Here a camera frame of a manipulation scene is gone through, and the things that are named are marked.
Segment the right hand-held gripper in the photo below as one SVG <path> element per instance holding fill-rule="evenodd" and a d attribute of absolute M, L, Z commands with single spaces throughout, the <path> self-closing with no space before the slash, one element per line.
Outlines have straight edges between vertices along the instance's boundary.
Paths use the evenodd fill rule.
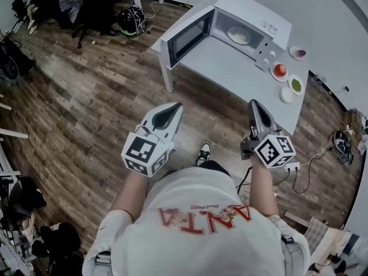
<path fill-rule="evenodd" d="M 284 166 L 296 155 L 290 137 L 281 134 L 273 116 L 260 102 L 250 100 L 248 112 L 251 134 L 240 143 L 241 159 L 256 155 L 266 168 Z"/>

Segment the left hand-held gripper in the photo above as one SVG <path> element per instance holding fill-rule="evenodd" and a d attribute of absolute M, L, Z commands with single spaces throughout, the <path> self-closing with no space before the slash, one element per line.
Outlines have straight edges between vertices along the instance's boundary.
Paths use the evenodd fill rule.
<path fill-rule="evenodd" d="M 135 132 L 129 133 L 123 147 L 121 157 L 126 168 L 153 177 L 170 158 L 182 114 L 180 102 L 149 110 Z"/>

